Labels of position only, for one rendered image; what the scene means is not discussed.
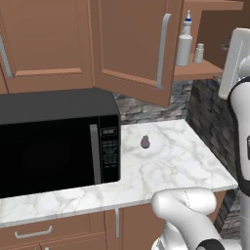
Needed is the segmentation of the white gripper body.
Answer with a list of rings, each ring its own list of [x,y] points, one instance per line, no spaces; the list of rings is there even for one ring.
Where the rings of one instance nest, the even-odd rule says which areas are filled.
[[[250,29],[236,28],[231,35],[227,60],[219,89],[219,97],[226,100],[230,90],[241,79],[250,76]]]

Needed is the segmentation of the small pale bottle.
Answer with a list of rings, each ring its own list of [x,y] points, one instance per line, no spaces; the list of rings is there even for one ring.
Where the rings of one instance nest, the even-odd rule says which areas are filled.
[[[202,43],[198,43],[193,56],[193,61],[195,63],[202,63],[203,54],[204,54],[204,45]]]

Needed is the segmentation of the brown wall cabinet body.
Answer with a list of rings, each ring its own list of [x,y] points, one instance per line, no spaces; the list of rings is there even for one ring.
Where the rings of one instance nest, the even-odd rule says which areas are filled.
[[[188,66],[175,66],[174,80],[210,79],[221,75],[231,33],[237,27],[250,28],[250,0],[185,0],[182,21],[191,10],[193,37]],[[204,45],[203,62],[193,56],[198,43]]]

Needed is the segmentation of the white spray bottle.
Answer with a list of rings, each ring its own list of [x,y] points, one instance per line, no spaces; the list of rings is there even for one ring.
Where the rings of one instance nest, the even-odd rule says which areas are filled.
[[[192,43],[192,36],[190,34],[191,24],[191,11],[187,11],[183,31],[179,37],[178,53],[176,59],[176,65],[178,66],[187,66],[189,62],[189,54]]]

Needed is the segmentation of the closed brown wall cabinet door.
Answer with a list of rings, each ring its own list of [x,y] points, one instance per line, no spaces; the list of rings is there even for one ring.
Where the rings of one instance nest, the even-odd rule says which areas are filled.
[[[93,86],[88,0],[0,0],[9,94]]]

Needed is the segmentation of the black microwave oven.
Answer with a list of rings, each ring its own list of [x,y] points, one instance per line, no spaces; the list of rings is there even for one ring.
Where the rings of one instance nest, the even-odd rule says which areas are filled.
[[[94,186],[90,125],[102,182],[121,179],[120,112],[101,89],[0,95],[0,198]]]

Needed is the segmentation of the open brown wall cabinet door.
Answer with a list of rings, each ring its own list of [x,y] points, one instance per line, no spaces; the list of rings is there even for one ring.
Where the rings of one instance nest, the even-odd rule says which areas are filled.
[[[88,0],[94,86],[151,104],[168,106],[185,0]],[[161,27],[168,23],[157,89]]]

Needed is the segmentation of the brown base cabinet door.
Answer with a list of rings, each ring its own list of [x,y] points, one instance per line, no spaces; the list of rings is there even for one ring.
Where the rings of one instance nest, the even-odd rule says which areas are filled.
[[[153,195],[109,193],[103,201],[113,250],[206,250],[221,237],[214,227],[225,194],[204,187],[164,189]],[[119,208],[119,238],[115,237]]]
[[[13,245],[1,250],[107,250],[105,233]]]

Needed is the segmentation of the brown drawer front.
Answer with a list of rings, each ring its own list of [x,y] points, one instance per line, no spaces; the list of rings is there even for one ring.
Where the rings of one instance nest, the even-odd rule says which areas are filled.
[[[53,226],[51,233],[30,238],[16,239],[14,233],[19,234],[47,230]],[[31,241],[45,240],[74,234],[91,234],[104,231],[104,212],[36,222],[15,227],[0,228],[0,247],[22,244]]]

